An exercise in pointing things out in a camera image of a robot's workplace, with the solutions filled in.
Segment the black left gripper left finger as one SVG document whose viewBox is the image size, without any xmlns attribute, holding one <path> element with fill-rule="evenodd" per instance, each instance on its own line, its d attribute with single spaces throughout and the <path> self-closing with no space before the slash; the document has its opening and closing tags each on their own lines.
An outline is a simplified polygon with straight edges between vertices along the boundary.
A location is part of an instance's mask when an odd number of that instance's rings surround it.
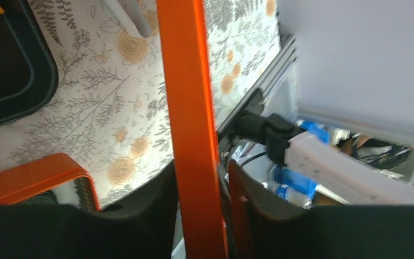
<svg viewBox="0 0 414 259">
<path fill-rule="evenodd" d="M 102 212 L 71 205 L 0 206 L 0 258 L 170 258 L 175 166 Z"/>
</svg>

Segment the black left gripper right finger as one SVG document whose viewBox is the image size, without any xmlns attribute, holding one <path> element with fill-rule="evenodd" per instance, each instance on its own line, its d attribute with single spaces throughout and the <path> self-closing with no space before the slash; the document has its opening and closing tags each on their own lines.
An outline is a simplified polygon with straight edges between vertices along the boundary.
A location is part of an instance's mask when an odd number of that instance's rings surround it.
<svg viewBox="0 0 414 259">
<path fill-rule="evenodd" d="M 303 209 L 229 163 L 238 258 L 414 258 L 414 206 Z"/>
</svg>

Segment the orange cookie box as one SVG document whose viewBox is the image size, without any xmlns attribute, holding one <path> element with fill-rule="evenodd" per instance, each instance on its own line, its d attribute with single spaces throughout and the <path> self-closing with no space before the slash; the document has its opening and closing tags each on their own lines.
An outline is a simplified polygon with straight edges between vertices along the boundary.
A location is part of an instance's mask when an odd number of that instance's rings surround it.
<svg viewBox="0 0 414 259">
<path fill-rule="evenodd" d="M 100 211 L 94 181 L 88 171 L 68 155 L 57 153 L 0 172 L 0 205 L 12 205 L 74 183 L 80 207 Z"/>
</svg>

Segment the orange box lid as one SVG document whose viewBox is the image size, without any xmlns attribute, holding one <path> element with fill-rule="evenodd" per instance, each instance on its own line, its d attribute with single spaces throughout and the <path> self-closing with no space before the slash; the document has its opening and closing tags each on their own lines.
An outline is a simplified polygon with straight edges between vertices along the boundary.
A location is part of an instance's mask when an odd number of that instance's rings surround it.
<svg viewBox="0 0 414 259">
<path fill-rule="evenodd" d="M 227 258 L 202 1 L 158 1 L 172 146 L 188 258 Z"/>
</svg>

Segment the black cookie tray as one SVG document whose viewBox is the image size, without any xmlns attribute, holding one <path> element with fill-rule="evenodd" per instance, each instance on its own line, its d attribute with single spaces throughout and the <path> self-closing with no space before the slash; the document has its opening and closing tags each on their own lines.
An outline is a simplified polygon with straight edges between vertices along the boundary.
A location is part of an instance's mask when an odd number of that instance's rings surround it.
<svg viewBox="0 0 414 259">
<path fill-rule="evenodd" d="M 58 70 L 27 1 L 0 1 L 0 126 L 34 114 L 53 98 Z"/>
</svg>

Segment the metal tongs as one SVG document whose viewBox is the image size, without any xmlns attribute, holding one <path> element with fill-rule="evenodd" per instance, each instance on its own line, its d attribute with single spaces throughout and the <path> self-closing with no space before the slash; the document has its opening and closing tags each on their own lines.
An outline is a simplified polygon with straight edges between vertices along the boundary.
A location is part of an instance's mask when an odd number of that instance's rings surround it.
<svg viewBox="0 0 414 259">
<path fill-rule="evenodd" d="M 136 0 L 105 0 L 104 2 L 127 32 L 137 29 L 144 38 L 152 35 L 149 23 Z"/>
</svg>

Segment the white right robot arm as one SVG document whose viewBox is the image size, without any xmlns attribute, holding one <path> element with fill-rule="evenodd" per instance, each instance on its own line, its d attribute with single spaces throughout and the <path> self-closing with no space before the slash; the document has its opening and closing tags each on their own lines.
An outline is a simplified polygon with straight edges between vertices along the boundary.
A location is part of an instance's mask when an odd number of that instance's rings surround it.
<svg viewBox="0 0 414 259">
<path fill-rule="evenodd" d="M 351 205 L 414 205 L 414 185 L 388 179 L 278 114 L 244 113 L 235 130 L 264 145 L 277 165 L 305 175 Z"/>
</svg>

